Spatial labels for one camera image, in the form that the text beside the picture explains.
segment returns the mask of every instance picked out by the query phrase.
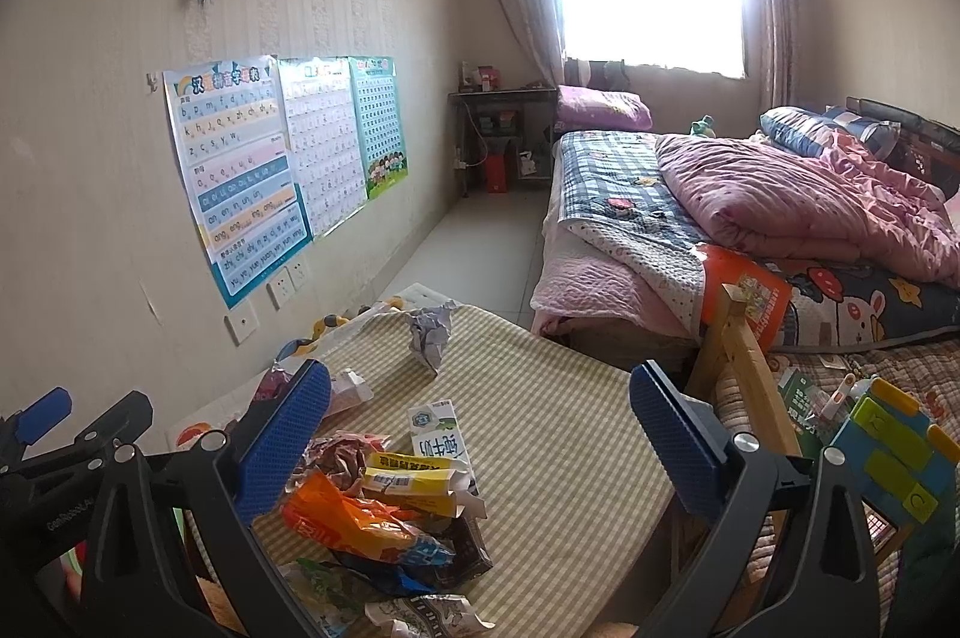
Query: yellow snack package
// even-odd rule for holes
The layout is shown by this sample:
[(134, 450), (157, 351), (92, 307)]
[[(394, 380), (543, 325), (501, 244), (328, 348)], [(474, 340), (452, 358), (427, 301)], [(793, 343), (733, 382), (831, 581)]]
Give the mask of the yellow snack package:
[(482, 499), (469, 492), (470, 467), (443, 456), (407, 456), (378, 451), (367, 462), (363, 489), (387, 504), (458, 518), (464, 509), (486, 518)]

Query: poster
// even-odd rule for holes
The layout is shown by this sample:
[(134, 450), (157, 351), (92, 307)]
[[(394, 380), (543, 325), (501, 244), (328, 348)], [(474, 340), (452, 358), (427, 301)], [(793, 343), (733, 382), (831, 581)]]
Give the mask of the poster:
[(349, 62), (284, 59), (280, 85), (310, 230), (326, 235), (367, 201)]
[(164, 72), (184, 187), (229, 307), (310, 240), (270, 56)]
[(375, 199), (407, 176), (394, 60), (349, 60), (367, 194)]
[(766, 353), (784, 323), (792, 286), (749, 256), (733, 253), (719, 245), (700, 244), (692, 251), (704, 262), (704, 324), (709, 326), (713, 321), (720, 286), (724, 283), (739, 286), (747, 297), (747, 323), (760, 344), (760, 350)]

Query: electrical outlet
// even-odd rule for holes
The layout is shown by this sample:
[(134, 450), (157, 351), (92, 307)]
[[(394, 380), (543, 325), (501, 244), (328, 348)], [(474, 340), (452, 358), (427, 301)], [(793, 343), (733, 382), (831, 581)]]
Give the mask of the electrical outlet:
[(310, 265), (306, 259), (294, 259), (287, 264), (290, 271), (290, 280), (294, 281), (294, 290), (299, 291), (310, 280)]
[(260, 326), (256, 318), (256, 310), (253, 309), (253, 302), (249, 299), (244, 299), (224, 316), (224, 323), (227, 324), (230, 334), (233, 335), (233, 342), (237, 345), (250, 337), (253, 330)]
[(294, 281), (290, 277), (290, 270), (283, 267), (277, 275), (274, 275), (267, 283), (267, 291), (270, 292), (270, 298), (274, 301), (274, 307), (280, 310), (294, 294)]

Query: wire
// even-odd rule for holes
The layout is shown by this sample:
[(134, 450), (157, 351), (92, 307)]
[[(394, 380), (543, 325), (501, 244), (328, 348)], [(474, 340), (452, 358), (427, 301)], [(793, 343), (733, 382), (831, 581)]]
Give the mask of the wire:
[(460, 101), (464, 103), (464, 109), (467, 111), (467, 118), (469, 118), (470, 120), (470, 126), (473, 127), (473, 131), (476, 131), (477, 136), (480, 138), (480, 141), (483, 143), (483, 158), (477, 161), (477, 163), (475, 164), (466, 164), (466, 166), (464, 167), (466, 169), (472, 169), (475, 166), (482, 166), (484, 163), (486, 163), (488, 158), (490, 158), (490, 146), (488, 146), (487, 144), (487, 138), (483, 136), (482, 133), (480, 133), (480, 127), (477, 126), (476, 121), (473, 120), (473, 113), (470, 112), (470, 106), (469, 104), (467, 104), (467, 100), (464, 99), (463, 96), (461, 96)]

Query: headboard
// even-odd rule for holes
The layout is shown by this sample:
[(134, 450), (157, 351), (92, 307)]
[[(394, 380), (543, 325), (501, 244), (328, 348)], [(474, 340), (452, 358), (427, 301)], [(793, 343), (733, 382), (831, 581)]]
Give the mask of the headboard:
[(960, 189), (960, 130), (872, 99), (847, 97), (847, 109), (901, 125), (901, 139), (886, 158), (892, 168), (936, 185), (952, 197)]

